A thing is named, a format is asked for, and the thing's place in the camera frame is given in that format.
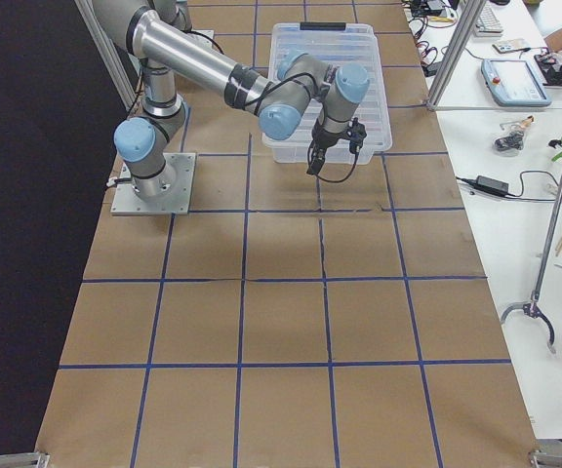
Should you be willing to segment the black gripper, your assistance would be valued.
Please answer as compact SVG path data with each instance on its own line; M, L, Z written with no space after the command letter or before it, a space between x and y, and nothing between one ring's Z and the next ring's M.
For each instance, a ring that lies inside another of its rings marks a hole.
M315 124L311 131L312 142L307 155L307 171L311 176L318 176L326 162L326 151L335 146L340 139L345 139L346 130L332 133L322 125Z

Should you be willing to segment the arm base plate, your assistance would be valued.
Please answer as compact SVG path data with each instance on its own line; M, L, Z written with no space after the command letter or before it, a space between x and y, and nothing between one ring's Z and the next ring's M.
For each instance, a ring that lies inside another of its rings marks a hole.
M196 154L165 152L163 171L149 179L134 177L123 165L112 177L114 189L110 212L113 215L187 215L195 174Z
M215 32L211 29L208 30L192 30L188 32L188 35L193 38L194 40L201 43L203 46L208 48L214 48L214 35Z

